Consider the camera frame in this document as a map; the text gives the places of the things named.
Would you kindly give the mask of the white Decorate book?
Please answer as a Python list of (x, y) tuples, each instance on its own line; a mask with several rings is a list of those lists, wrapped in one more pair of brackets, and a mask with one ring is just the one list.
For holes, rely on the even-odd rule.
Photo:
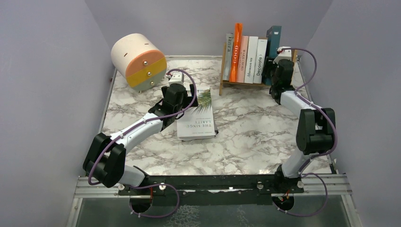
[(264, 66), (264, 61), (265, 61), (267, 43), (268, 43), (267, 39), (259, 39), (258, 40), (256, 61), (255, 61), (255, 70), (254, 70), (254, 77), (253, 77), (254, 84), (262, 83), (262, 71), (263, 71), (263, 66)]

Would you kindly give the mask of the white Afternoon Tea book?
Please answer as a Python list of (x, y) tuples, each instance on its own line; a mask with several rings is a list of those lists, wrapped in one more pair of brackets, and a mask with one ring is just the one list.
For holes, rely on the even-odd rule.
[(258, 40), (259, 38), (256, 36), (249, 36), (244, 77), (244, 83), (246, 84), (253, 83)]

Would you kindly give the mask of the pink Warm Chord book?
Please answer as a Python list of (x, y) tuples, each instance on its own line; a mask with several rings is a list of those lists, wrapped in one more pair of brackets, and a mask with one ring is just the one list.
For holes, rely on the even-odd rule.
[(240, 43), (240, 54), (237, 66), (237, 74), (236, 74), (237, 83), (244, 83), (248, 41), (249, 41), (249, 36), (246, 35), (242, 36)]

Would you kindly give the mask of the white palm Singularity book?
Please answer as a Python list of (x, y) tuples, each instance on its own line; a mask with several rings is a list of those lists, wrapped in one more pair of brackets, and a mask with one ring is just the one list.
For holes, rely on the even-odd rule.
[(197, 107), (191, 107), (177, 120), (177, 137), (209, 136), (216, 129), (209, 87), (197, 88)]

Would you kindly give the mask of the teal bottom book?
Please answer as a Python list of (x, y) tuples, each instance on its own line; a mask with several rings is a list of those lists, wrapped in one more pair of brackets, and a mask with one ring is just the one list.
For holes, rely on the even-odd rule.
[(267, 49), (266, 49), (266, 57), (271, 57), (275, 59), (277, 56), (277, 49), (279, 48), (280, 37), (281, 37), (281, 29), (282, 26), (272, 26), (266, 32), (266, 37), (268, 40)]

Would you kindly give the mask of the grey white bottom book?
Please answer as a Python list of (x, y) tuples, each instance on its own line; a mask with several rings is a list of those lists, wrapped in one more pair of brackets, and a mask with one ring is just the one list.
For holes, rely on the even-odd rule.
[(214, 138), (218, 135), (219, 131), (217, 129), (214, 130), (214, 134), (213, 135), (209, 135), (209, 136), (194, 136), (194, 137), (182, 137), (179, 138), (180, 140), (183, 141), (187, 141), (187, 140), (203, 140), (203, 139), (211, 139)]

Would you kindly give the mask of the wooden book rack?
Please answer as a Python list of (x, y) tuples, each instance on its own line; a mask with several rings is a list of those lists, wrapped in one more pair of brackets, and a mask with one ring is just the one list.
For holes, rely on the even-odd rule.
[(237, 83), (237, 82), (229, 82), (223, 80), (223, 69), (224, 69), (224, 61), (225, 61), (225, 52), (222, 55), (222, 63), (221, 63), (221, 73), (220, 73), (220, 84), (219, 84), (219, 95), (223, 95), (223, 87), (227, 86), (243, 86), (243, 87), (262, 87), (269, 88), (270, 90), (276, 91), (275, 95), (279, 95), (283, 93), (285, 90), (292, 90), (292, 78), (295, 72), (297, 58), (297, 50), (292, 50), (292, 61), (290, 60), (280, 60), (277, 63), (277, 68), (272, 77), (272, 85), (267, 86), (263, 83), (261, 84), (246, 84), (246, 83)]

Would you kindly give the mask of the grey ianra book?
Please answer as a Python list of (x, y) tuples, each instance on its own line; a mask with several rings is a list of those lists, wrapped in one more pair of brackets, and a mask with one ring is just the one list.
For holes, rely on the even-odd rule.
[(231, 71), (232, 51), (233, 51), (234, 35), (232, 33), (226, 34), (226, 51), (223, 69), (223, 80), (228, 81)]

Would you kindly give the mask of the orange Good Morning book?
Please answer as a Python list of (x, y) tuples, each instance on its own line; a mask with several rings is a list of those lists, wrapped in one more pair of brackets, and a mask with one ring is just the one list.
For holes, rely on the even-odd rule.
[(229, 82), (236, 82), (238, 57), (240, 52), (241, 38), (242, 38), (243, 24), (236, 23), (234, 30), (234, 45), (231, 60), (231, 70), (229, 76)]

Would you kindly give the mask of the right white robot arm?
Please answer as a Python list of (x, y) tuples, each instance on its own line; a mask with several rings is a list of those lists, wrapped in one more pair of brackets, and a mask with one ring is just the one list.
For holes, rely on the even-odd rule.
[(271, 77), (269, 94), (272, 99), (298, 117), (297, 148), (287, 161), (278, 166), (273, 179), (274, 189), (285, 192), (296, 186), (312, 159), (333, 147), (335, 112), (331, 108), (314, 107), (296, 92), (291, 84), (294, 62), (290, 58), (277, 57), (268, 61), (266, 68)]

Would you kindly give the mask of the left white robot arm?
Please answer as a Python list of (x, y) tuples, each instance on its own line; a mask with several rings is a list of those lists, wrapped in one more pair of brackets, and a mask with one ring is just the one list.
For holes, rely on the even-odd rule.
[(184, 112), (197, 106), (196, 86), (190, 90), (181, 84), (162, 87), (163, 99), (131, 126), (112, 135), (97, 134), (88, 150), (83, 169), (90, 185), (102, 184), (111, 188), (116, 184), (130, 185), (137, 194), (148, 190), (146, 173), (125, 164), (126, 154), (148, 137), (163, 131)]

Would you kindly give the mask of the cream orange cylinder container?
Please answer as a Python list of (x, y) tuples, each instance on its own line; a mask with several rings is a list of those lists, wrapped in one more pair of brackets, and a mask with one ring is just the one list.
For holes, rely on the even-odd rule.
[(159, 83), (167, 69), (165, 55), (139, 33), (119, 39), (111, 49), (111, 59), (127, 84), (138, 92)]

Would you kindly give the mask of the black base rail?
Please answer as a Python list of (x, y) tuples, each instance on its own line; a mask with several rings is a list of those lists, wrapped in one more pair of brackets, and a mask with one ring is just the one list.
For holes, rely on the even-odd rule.
[(140, 189), (125, 185), (118, 194), (154, 206), (272, 205), (273, 196), (303, 193), (300, 178), (267, 175), (148, 175)]

